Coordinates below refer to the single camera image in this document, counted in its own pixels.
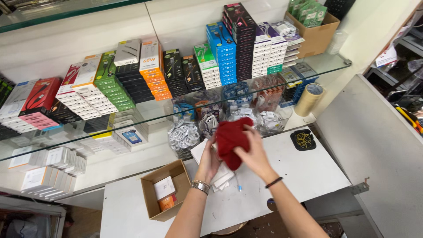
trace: shelf bracket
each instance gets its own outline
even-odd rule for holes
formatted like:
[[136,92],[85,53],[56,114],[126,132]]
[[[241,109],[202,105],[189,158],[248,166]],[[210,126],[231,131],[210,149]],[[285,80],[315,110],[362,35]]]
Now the shelf bracket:
[[349,187],[349,191],[352,195],[357,195],[366,191],[369,191],[369,186],[366,183],[359,183],[357,185]]

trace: glass shelf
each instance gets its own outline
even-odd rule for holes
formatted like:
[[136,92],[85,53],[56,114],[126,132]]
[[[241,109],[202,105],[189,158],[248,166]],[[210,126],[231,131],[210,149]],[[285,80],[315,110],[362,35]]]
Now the glass shelf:
[[[351,66],[351,64],[346,64],[344,59],[340,55],[329,55],[327,53],[323,53],[323,54],[320,54],[320,55],[314,55],[314,56],[310,56],[310,57],[306,57],[306,58],[302,58],[302,59],[297,59],[295,61],[297,63],[302,63],[302,62],[307,63],[316,72],[316,74],[308,75],[307,77],[314,77],[314,76],[317,76],[317,75],[326,74],[326,73],[329,73],[329,72],[333,72],[333,71],[344,69],[344,68]],[[279,73],[275,73],[275,74],[271,74],[271,75],[265,75],[265,76],[262,76],[262,77],[257,77],[257,78],[254,78],[254,79],[244,80],[243,82],[246,82],[248,84],[249,88],[250,88],[250,91],[245,92],[244,94],[237,95],[235,97],[220,98],[220,99],[215,100],[213,102],[206,103],[204,105],[197,106],[197,107],[194,107],[194,108],[191,108],[191,109],[188,109],[188,110],[184,110],[184,111],[180,111],[180,112],[176,112],[176,113],[173,113],[173,110],[171,109],[172,108],[171,100],[163,100],[163,101],[159,101],[159,102],[152,100],[152,101],[138,103],[137,109],[140,112],[140,114],[142,115],[143,121],[134,123],[132,125],[147,123],[147,122],[151,122],[151,121],[158,120],[158,119],[162,119],[162,121],[165,121],[166,118],[168,120],[172,121],[171,116],[175,115],[175,114],[179,114],[181,112],[185,112],[185,111],[189,111],[189,110],[197,109],[197,108],[202,108],[202,107],[217,104],[217,103],[220,103],[220,102],[225,102],[225,101],[228,101],[228,100],[236,99],[236,98],[239,98],[239,97],[242,97],[242,96],[247,96],[247,95],[259,92],[259,91],[264,91],[264,90],[267,90],[267,89],[270,89],[270,88],[282,86],[282,85],[289,83],[289,82],[279,81],[278,83],[274,83],[274,85],[273,84],[268,85],[268,87],[265,87],[265,88],[261,88],[261,89],[257,89],[257,90],[251,90],[251,88],[252,88],[251,86],[256,80],[260,79],[260,80],[266,80],[267,82],[270,82],[270,78],[275,78],[278,75],[279,75]],[[205,91],[213,91],[213,92],[216,92],[217,95],[221,95],[223,88],[224,87],[218,87],[218,88],[209,89],[209,90],[205,90]],[[193,92],[193,93],[184,95],[183,97],[185,97],[187,99],[187,101],[190,102],[195,93],[196,92]],[[73,122],[72,125],[74,126],[74,128],[77,128],[78,126],[83,126],[84,123],[85,123],[85,121],[78,121],[78,122]],[[29,152],[22,153],[22,154],[19,154],[19,155],[14,155],[14,156],[11,155],[12,151],[16,148],[19,148],[19,147],[14,142],[12,142],[10,139],[3,140],[3,141],[0,141],[0,151],[2,151],[2,153],[0,155],[0,161],[4,161],[4,160],[10,159],[10,158],[14,158],[14,157],[17,157],[17,156],[20,156],[20,155],[29,154],[29,153],[36,152],[36,151],[43,150],[43,149],[54,148],[54,147],[57,147],[57,146],[60,146],[60,145],[65,145],[65,144],[68,144],[68,143],[71,143],[71,142],[80,141],[80,140],[87,139],[87,138],[90,138],[90,137],[93,137],[93,136],[96,136],[96,135],[100,135],[100,134],[103,134],[103,133],[106,133],[106,132],[111,132],[111,131],[114,131],[114,130],[126,128],[126,127],[129,127],[129,126],[132,126],[132,125],[127,125],[125,127],[119,127],[119,128],[115,128],[115,129],[112,129],[112,130],[105,130],[105,131],[102,131],[102,132],[99,132],[99,133],[96,133],[96,134],[91,134],[91,135],[84,134],[84,135],[80,135],[79,138],[72,139],[72,140],[62,139],[62,141],[56,141],[53,145],[42,145],[40,149],[35,149],[33,151],[29,151]],[[55,129],[51,130],[49,133],[54,134]]]
[[149,0],[68,0],[0,16],[0,33]]

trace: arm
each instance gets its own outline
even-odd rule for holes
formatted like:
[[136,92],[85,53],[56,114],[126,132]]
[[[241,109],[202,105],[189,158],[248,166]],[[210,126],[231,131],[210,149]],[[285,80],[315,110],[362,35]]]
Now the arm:
[[[245,128],[248,129],[244,133],[250,141],[250,151],[247,153],[241,147],[237,147],[233,151],[266,184],[270,184],[279,178],[279,175],[272,169],[267,160],[266,152],[261,144],[260,134],[249,126],[245,126]],[[328,238],[323,229],[308,214],[282,181],[272,185],[269,189],[273,195],[279,214],[292,237]]]
[[[212,137],[206,143],[206,147],[204,148],[200,165],[194,179],[210,183],[216,174],[220,162],[217,159],[216,152],[212,149],[212,144],[214,142],[215,138]],[[200,237],[206,199],[206,193],[200,189],[191,188],[188,191],[187,197],[185,198],[184,203],[170,226],[165,238]]]

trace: black bracelet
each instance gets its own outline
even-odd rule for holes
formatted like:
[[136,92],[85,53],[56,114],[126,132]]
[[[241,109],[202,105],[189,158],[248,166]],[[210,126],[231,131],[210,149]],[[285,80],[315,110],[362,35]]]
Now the black bracelet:
[[275,183],[281,181],[283,178],[279,177],[277,179],[275,179],[273,182],[269,183],[268,185],[266,185],[266,188],[269,188],[270,186],[274,185]]

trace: red cloth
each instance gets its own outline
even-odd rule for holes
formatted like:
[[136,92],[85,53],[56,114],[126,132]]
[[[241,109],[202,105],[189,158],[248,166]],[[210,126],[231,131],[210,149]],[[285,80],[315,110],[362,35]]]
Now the red cloth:
[[249,117],[242,117],[234,122],[220,122],[216,131],[217,153],[228,167],[235,171],[239,168],[242,161],[233,149],[241,146],[246,152],[250,151],[250,142],[247,136],[242,133],[244,124],[253,126],[253,120]]

